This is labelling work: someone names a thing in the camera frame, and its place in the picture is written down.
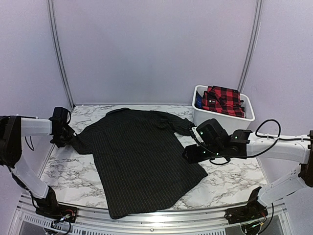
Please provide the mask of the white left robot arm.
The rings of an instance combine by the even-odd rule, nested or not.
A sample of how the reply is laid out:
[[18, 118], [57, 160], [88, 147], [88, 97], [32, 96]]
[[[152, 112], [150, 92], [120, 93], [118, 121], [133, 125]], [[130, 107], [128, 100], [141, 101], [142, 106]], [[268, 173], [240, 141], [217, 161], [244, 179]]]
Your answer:
[[63, 107], [54, 108], [48, 119], [20, 115], [0, 117], [0, 165], [7, 167], [15, 182], [30, 193], [35, 207], [52, 218], [60, 216], [62, 207], [54, 190], [27, 164], [22, 154], [22, 141], [33, 151], [32, 137], [52, 136], [51, 144], [64, 147], [75, 133], [69, 126], [70, 121], [71, 113]]

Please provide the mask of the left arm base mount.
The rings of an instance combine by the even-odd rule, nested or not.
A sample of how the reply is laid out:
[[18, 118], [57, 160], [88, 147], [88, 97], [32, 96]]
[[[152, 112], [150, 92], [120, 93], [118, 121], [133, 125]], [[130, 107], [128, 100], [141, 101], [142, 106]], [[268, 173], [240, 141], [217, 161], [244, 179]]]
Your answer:
[[78, 209], [73, 206], [59, 204], [58, 202], [49, 203], [44, 199], [35, 199], [36, 214], [60, 221], [62, 218], [74, 223]]

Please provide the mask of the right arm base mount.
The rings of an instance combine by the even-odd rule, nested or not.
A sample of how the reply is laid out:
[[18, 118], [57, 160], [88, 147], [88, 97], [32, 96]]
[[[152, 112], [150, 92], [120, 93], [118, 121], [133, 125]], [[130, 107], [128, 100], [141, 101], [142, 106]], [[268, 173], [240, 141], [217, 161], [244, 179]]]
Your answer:
[[264, 218], [268, 215], [266, 206], [257, 201], [257, 198], [249, 199], [244, 206], [229, 208], [225, 211], [224, 218], [229, 224], [242, 223], [250, 220]]

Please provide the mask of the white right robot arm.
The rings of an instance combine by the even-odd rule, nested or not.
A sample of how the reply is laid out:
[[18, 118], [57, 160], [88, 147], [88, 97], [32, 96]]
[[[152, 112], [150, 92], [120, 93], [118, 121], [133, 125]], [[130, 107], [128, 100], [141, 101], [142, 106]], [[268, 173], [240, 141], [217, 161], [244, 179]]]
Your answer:
[[195, 144], [185, 148], [183, 157], [190, 164], [224, 158], [276, 159], [298, 163], [298, 167], [276, 181], [254, 189], [241, 209], [246, 219], [253, 219], [273, 202], [313, 186], [313, 135], [282, 136], [237, 129], [228, 134], [216, 119], [209, 119], [189, 129]]

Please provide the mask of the black pinstriped long sleeve shirt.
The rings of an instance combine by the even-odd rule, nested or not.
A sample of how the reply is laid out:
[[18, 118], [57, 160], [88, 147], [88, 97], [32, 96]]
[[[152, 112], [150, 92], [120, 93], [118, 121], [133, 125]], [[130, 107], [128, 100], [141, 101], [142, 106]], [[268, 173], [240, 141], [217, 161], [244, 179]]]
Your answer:
[[73, 137], [77, 153], [93, 156], [112, 219], [167, 209], [207, 176], [182, 156], [177, 134], [189, 136], [191, 126], [173, 114], [122, 108]]

